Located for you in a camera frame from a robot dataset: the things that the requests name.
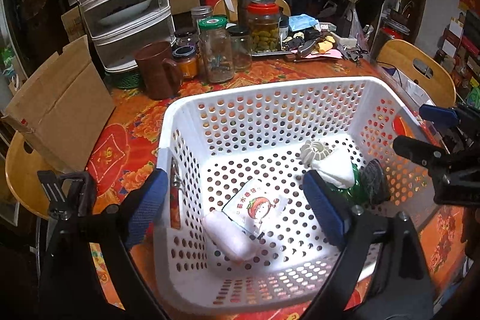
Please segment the white ribbed foam ball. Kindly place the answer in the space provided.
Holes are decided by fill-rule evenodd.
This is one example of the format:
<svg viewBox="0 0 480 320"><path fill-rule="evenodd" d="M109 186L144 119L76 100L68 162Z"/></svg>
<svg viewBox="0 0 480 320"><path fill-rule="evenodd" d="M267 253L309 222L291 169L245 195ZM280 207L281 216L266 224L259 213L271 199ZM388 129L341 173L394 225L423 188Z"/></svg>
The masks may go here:
<svg viewBox="0 0 480 320"><path fill-rule="evenodd" d="M321 141L308 140L301 148L299 152L299 159L301 162L310 166L312 163L320 162L331 154L331 150L327 144Z"/></svg>

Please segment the black phone stand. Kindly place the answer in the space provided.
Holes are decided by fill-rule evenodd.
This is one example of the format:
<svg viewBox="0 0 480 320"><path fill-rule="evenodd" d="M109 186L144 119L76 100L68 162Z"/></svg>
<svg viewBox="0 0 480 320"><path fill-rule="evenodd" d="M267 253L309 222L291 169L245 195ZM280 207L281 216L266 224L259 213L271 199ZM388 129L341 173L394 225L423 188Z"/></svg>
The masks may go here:
<svg viewBox="0 0 480 320"><path fill-rule="evenodd" d="M55 174L38 171L38 180L49 201L48 215L54 220L67 221L93 213L96 202L95 181L88 171Z"/></svg>

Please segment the green lid glass jar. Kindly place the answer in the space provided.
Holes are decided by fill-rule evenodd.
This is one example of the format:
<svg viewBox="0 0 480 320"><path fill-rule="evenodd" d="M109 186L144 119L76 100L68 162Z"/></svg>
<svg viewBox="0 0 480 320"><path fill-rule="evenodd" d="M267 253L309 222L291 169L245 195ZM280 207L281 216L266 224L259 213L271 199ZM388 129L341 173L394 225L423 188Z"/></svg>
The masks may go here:
<svg viewBox="0 0 480 320"><path fill-rule="evenodd" d="M224 83L233 78L234 65L227 18L213 15L198 22L200 51L208 81Z"/></svg>

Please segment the white cloth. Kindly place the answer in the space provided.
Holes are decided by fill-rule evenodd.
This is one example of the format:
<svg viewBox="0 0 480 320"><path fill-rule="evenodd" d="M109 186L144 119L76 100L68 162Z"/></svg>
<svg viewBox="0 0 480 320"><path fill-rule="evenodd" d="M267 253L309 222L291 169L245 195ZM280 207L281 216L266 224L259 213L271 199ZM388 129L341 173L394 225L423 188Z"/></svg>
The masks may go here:
<svg viewBox="0 0 480 320"><path fill-rule="evenodd" d="M355 184L352 161L345 146L338 145L327 157L312 160L311 168L336 188L351 188Z"/></svg>

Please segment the tissue packet with tomato print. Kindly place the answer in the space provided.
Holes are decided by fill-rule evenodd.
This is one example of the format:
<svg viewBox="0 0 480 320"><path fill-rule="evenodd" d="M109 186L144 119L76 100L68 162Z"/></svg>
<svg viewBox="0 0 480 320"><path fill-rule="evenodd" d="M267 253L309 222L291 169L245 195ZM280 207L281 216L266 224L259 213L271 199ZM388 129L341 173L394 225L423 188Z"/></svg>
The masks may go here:
<svg viewBox="0 0 480 320"><path fill-rule="evenodd" d="M250 179L222 212L251 235L259 236L285 209L287 199L258 179Z"/></svg>

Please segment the right wooden chair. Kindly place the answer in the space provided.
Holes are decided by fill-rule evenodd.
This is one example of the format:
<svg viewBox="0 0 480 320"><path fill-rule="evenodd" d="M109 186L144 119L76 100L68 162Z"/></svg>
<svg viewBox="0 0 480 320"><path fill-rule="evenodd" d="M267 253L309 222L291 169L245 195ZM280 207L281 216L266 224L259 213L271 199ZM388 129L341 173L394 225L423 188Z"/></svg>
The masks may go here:
<svg viewBox="0 0 480 320"><path fill-rule="evenodd" d="M448 72L430 56L405 40L389 40L381 48L377 62L391 65L416 82L434 104L451 107L456 104L456 87Z"/></svg>

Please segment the white perforated plastic basket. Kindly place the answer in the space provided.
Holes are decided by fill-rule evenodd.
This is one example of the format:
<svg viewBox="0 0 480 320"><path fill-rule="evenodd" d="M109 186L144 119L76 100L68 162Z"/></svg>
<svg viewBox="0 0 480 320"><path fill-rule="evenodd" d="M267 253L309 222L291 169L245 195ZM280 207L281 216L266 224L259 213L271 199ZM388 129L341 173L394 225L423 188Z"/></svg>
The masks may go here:
<svg viewBox="0 0 480 320"><path fill-rule="evenodd" d="M299 159L308 141L345 146L362 169L376 158L391 198L375 214L410 216L422 229L437 211L425 168L395 154L394 122L424 140L406 105L375 77L305 79L185 97L165 111L158 168L171 180L154 223L160 296L186 313L220 315L281 308L312 299L339 252L326 239L303 191ZM202 219L250 179L287 199L259 236L256 256L233 262L208 237Z"/></svg>

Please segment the dark grey socks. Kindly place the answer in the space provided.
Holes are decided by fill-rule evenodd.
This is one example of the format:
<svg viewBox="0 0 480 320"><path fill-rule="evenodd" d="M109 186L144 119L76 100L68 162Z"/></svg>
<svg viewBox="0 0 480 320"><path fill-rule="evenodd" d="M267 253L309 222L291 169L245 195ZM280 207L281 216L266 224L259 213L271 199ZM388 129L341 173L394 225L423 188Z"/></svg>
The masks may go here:
<svg viewBox="0 0 480 320"><path fill-rule="evenodd" d="M386 174L376 158L370 160L362 169L360 181L368 196L369 204L379 205L390 200L391 194Z"/></svg>

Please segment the brown plastic mug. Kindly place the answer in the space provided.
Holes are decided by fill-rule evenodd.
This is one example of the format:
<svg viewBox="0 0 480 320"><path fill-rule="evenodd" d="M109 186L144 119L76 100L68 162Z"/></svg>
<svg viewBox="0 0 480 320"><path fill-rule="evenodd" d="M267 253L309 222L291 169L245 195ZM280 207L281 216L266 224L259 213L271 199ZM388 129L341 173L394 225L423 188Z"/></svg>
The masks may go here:
<svg viewBox="0 0 480 320"><path fill-rule="evenodd" d="M182 70L173 60L172 53L171 44L159 40L134 54L145 85L145 93L151 100L160 101L174 97L182 86Z"/></svg>

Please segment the green foil packet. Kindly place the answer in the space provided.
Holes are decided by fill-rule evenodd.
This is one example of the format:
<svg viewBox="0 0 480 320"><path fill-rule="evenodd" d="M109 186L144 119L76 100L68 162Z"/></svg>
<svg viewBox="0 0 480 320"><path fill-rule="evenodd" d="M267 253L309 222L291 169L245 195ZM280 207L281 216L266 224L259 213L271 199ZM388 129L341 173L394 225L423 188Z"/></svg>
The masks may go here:
<svg viewBox="0 0 480 320"><path fill-rule="evenodd" d="M369 201L368 192L364 189L360 181L360 171L357 168L356 164L352 164L352 170L354 174L354 184L352 185L352 187L339 188L331 183L327 183L327 185L332 191L341 193L344 197L346 197L346 199L355 204L366 204Z"/></svg>

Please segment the cardboard box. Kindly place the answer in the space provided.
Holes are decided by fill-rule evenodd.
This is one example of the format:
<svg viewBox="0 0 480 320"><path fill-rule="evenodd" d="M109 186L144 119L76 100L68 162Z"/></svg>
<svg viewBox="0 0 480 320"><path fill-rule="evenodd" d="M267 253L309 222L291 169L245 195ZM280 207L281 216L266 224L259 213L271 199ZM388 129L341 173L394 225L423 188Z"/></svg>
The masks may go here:
<svg viewBox="0 0 480 320"><path fill-rule="evenodd" d="M25 81L3 119L55 170L68 173L85 169L114 109L83 36Z"/></svg>

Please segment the white towel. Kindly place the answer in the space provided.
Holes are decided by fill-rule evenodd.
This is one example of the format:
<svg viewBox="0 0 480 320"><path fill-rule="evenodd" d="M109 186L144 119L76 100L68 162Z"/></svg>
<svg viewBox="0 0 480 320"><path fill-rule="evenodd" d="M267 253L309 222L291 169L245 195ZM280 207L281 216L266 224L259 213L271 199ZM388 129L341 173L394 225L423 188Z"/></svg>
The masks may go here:
<svg viewBox="0 0 480 320"><path fill-rule="evenodd" d="M258 251L256 242L226 214L213 210L202 218L202 227L211 241L233 262L247 262Z"/></svg>

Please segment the left wooden chair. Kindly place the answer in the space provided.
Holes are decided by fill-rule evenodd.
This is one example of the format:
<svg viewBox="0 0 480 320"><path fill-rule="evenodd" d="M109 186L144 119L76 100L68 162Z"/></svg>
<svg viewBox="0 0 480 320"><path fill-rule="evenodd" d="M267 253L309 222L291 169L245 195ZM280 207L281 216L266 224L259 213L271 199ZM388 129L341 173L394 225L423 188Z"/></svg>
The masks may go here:
<svg viewBox="0 0 480 320"><path fill-rule="evenodd" d="M16 132L7 151L5 173L10 192L26 210L47 220L49 200L41 187L38 171L52 170L36 151L24 148L24 137Z"/></svg>

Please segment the small empty glass jar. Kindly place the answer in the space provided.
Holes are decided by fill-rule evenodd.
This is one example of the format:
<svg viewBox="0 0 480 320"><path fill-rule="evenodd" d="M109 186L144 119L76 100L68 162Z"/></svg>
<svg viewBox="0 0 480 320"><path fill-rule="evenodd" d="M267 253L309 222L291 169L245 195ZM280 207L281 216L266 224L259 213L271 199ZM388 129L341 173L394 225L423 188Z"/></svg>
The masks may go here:
<svg viewBox="0 0 480 320"><path fill-rule="evenodd" d="M251 37L247 27L233 25L227 28L232 48L235 71L249 70L252 64Z"/></svg>

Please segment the orange floral tablecloth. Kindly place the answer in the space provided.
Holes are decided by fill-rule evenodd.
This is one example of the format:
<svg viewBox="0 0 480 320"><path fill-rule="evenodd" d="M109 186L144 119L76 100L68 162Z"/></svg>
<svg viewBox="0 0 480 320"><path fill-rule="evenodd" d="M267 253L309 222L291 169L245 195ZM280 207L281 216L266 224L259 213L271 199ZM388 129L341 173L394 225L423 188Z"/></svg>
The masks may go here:
<svg viewBox="0 0 480 320"><path fill-rule="evenodd" d="M224 84L207 85L198 80L187 82L182 85L178 97L174 99L152 101L137 90L114 91L115 109L98 138L87 165L89 173L97 183L98 193L94 211L101 212L109 205L123 202L129 192L140 188L148 176L155 169L159 169L157 161L164 114L175 101L185 97L254 85L364 76L381 79L378 72L366 61L354 63L343 59L316 62L260 60L254 62L249 71L236 74L233 79ZM400 120L394 121L394 129L395 137L401 133L409 134ZM453 280L465 260L465 245L460 238L464 210L455 206L436 206L437 211L425 227L415 228L420 237L427 269L432 279L431 288L436 294L440 294ZM154 227L155 220L162 215L162 212L163 208L151 223L143 241L132 247L130 253L141 277L168 315L173 319L194 319L202 314L186 313L174 308L163 300L158 290L154 259ZM327 283L332 281L334 272L339 271L340 268L339 253L334 268L316 294L326 290ZM270 319L283 319L290 314L301 315L312 299L271 310L228 314L251 316L254 313L261 313Z"/></svg>

